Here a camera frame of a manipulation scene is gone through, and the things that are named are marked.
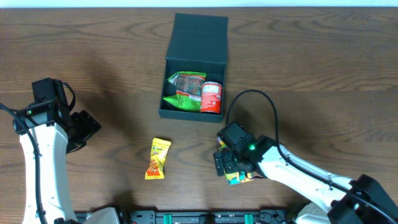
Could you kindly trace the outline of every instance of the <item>black box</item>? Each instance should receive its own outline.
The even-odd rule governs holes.
[[[159,115],[161,118],[221,122],[223,120],[224,84],[228,48],[228,17],[175,15],[174,28],[166,55]],[[175,86],[167,81],[175,72],[204,72],[206,82],[223,86],[221,114],[182,111],[163,97],[175,95]]]

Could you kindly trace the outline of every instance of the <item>can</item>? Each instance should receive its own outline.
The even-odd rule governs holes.
[[[201,86],[200,112],[221,113],[223,86],[216,82],[205,82]]]

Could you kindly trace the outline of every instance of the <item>brown wood surface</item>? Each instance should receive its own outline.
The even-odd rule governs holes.
[[[225,106],[256,88],[274,99],[281,140],[336,174],[376,178],[398,202],[398,9],[0,10],[0,101],[22,108],[30,83],[68,82],[75,110],[103,126],[67,156],[73,208],[117,200],[129,208],[247,210],[304,200],[271,180],[227,186],[213,163],[223,123],[160,119],[157,110],[174,13],[229,17]],[[243,96],[232,119],[274,135],[270,106]],[[0,223],[20,223],[24,155],[0,111]],[[153,137],[172,139],[164,180],[144,180]]]

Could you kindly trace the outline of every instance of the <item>box flap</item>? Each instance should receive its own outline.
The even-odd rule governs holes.
[[[228,17],[176,13],[167,59],[227,63]]]

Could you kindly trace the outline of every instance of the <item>colorful package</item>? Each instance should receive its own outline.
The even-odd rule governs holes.
[[[163,99],[178,109],[189,112],[200,112],[201,86],[206,74],[200,72],[176,72],[168,82],[175,85],[176,95]]]
[[[172,143],[162,139],[154,138],[150,149],[150,162],[145,172],[146,180],[164,179],[164,162],[166,161],[167,151]]]
[[[228,149],[225,145],[225,143],[220,139],[220,137],[217,138],[216,140],[217,142],[217,146],[218,146],[218,150],[221,152],[224,149]],[[253,173],[247,173],[247,176],[245,174],[245,171],[241,171],[241,172],[235,172],[232,174],[225,174],[225,178],[226,178],[226,183],[228,185],[234,185],[234,184],[240,184],[240,183],[245,183],[245,182],[249,182],[252,181],[253,177]]]

